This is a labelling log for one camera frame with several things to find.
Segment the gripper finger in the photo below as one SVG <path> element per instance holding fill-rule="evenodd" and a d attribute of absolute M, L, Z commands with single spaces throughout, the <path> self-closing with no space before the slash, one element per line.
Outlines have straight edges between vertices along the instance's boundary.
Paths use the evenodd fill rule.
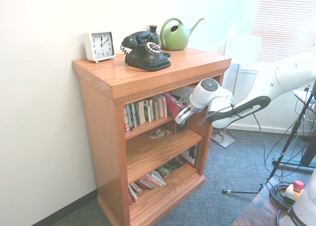
<path fill-rule="evenodd" d="M 194 113 L 194 107 L 186 107 L 175 117 L 177 124 L 183 124 Z"/>
<path fill-rule="evenodd" d="M 181 103 L 188 103 L 190 95 L 192 94 L 193 90 L 190 90 L 187 94 L 185 94 L 182 98 L 181 98 Z"/>

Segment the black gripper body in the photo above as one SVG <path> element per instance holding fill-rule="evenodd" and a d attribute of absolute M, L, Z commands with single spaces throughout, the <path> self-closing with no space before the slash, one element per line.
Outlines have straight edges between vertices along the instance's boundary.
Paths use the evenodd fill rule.
<path fill-rule="evenodd" d="M 187 99 L 186 105 L 187 105 L 187 107 L 186 107 L 185 113 L 187 113 L 187 112 L 199 113 L 202 111 L 202 108 L 197 108 L 191 103 L 190 98 Z"/>

